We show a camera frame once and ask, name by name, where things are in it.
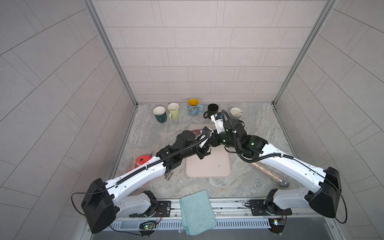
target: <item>wire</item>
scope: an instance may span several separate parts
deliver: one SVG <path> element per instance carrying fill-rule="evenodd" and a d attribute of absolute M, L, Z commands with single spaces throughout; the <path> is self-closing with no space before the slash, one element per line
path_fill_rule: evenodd
<path fill-rule="evenodd" d="M 111 186 L 111 187 L 109 187 L 109 188 L 107 188 L 107 189 L 104 189 L 104 190 L 101 190 L 101 191 L 98 191 L 98 192 L 75 192 L 74 194 L 71 195 L 72 206 L 75 208 L 75 210 L 76 210 L 79 214 L 85 216 L 85 214 L 84 214 L 84 213 L 81 213 L 81 212 L 76 208 L 76 206 L 74 205 L 74 203 L 73 203 L 73 195 L 75 195 L 75 194 L 98 194 L 98 193 L 101 193 L 101 192 L 103 192 L 103 191 L 107 191 L 108 189 L 110 189 L 110 188 L 112 188 L 112 187 L 114 187 L 114 186 Z"/>
<path fill-rule="evenodd" d="M 125 231 L 117 231 L 117 230 L 114 229 L 111 225 L 109 225 L 109 227 L 110 227 L 112 230 L 116 231 L 116 232 L 125 232 Z M 129 233 L 129 234 L 136 235 L 136 236 L 142 236 L 141 234 L 132 233 L 132 232 L 125 232 L 125 233 Z"/>

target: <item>dark green mug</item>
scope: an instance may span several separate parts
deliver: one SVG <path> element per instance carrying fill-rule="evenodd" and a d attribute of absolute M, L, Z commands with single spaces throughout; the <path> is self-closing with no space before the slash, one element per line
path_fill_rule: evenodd
<path fill-rule="evenodd" d="M 165 123 L 166 120 L 167 120 L 167 113 L 166 113 L 166 108 L 165 107 L 156 107 L 155 109 L 153 109 L 153 114 L 155 115 L 156 117 L 156 120 L 159 122 L 159 123 Z"/>

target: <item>glittery tube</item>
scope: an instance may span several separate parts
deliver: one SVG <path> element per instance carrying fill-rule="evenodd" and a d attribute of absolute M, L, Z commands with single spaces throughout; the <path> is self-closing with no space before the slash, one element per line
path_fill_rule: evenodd
<path fill-rule="evenodd" d="M 272 178 L 274 181 L 278 182 L 281 187 L 284 187 L 284 188 L 289 187 L 290 183 L 285 177 L 280 177 L 279 175 L 274 173 L 272 170 L 265 167 L 262 163 L 253 162 L 250 164 L 254 166 L 256 169 L 258 169 L 260 172 L 264 173 L 265 175 Z"/>

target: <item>mug handle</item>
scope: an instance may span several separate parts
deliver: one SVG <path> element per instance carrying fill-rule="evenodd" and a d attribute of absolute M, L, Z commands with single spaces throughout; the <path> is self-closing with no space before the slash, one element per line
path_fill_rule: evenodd
<path fill-rule="evenodd" d="M 206 112 L 203 114 L 203 117 L 204 117 L 204 118 L 208 118 L 208 114 L 209 114 L 209 111 L 206 111 Z"/>
<path fill-rule="evenodd" d="M 199 104 L 199 105 L 197 105 L 197 107 L 199 108 L 199 113 L 204 113 L 204 106 L 203 105 Z"/>

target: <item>towel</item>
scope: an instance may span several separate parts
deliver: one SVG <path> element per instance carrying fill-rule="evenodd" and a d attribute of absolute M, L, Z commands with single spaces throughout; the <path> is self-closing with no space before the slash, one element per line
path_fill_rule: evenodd
<path fill-rule="evenodd" d="M 216 226 L 206 190 L 180 199 L 181 218 L 187 235 L 198 235 Z"/>

